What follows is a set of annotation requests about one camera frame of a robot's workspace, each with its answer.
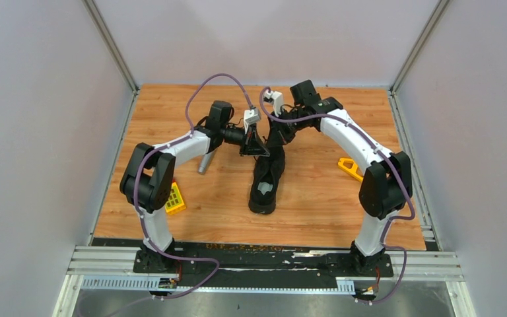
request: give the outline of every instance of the wooden floor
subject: wooden floor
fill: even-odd
[[[94,236],[142,238],[136,212],[119,192],[119,181],[139,142],[163,143],[185,134],[186,102],[195,85],[144,85],[133,113],[112,183]],[[292,103],[288,87],[272,87]],[[246,87],[257,106],[261,87]],[[399,150],[397,134],[385,90],[318,88],[322,98],[334,96],[353,119],[373,138],[393,151]],[[191,104],[194,122],[209,112],[214,100],[230,102],[237,123],[247,108],[235,86],[207,86]],[[267,135],[267,119],[258,125]],[[246,244],[348,247],[355,239],[364,211],[358,202],[360,182],[337,167],[347,155],[330,138],[315,129],[304,129],[285,147],[286,170],[277,192],[277,209],[257,215],[248,209],[253,181],[253,157],[240,157],[238,146],[222,144],[206,175],[197,173],[200,158],[176,169],[187,209],[168,216],[177,240]],[[424,250],[419,221],[395,222],[388,244]]]

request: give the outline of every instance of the yellow plastic object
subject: yellow plastic object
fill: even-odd
[[[345,163],[351,164],[351,167],[345,166]],[[339,168],[344,170],[347,174],[351,175],[355,180],[362,182],[362,176],[358,175],[356,172],[358,170],[358,165],[351,158],[341,157],[339,162],[337,162],[337,166],[339,166]]]
[[[178,184],[176,182],[172,182],[172,189],[170,190],[170,197],[166,202],[166,213],[168,215],[173,215],[175,213],[179,213],[180,211],[186,208],[186,203],[184,203],[184,199],[182,198],[182,194],[180,193],[180,189],[178,188]]]

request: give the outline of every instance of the black shoe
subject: black shoe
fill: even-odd
[[[269,148],[271,156],[259,157],[253,169],[253,184],[250,190],[250,210],[268,215],[275,210],[279,178],[285,171],[283,147]]]

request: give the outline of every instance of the white cable clip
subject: white cable clip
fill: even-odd
[[[380,144],[376,144],[376,148],[372,152],[374,152],[374,154],[378,154],[378,151],[382,151],[383,149],[384,149],[383,146],[381,146]]]
[[[279,117],[283,111],[283,105],[285,104],[285,98],[283,97],[283,94],[278,91],[266,91],[263,94],[263,97],[271,100],[270,103],[273,105],[275,116]]]

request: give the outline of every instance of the gray wall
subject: gray wall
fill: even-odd
[[[139,83],[389,85],[437,0],[96,0]]]
[[[131,94],[81,1],[0,1],[0,316],[50,316]]]
[[[507,316],[507,1],[452,1],[399,98],[442,242]]]

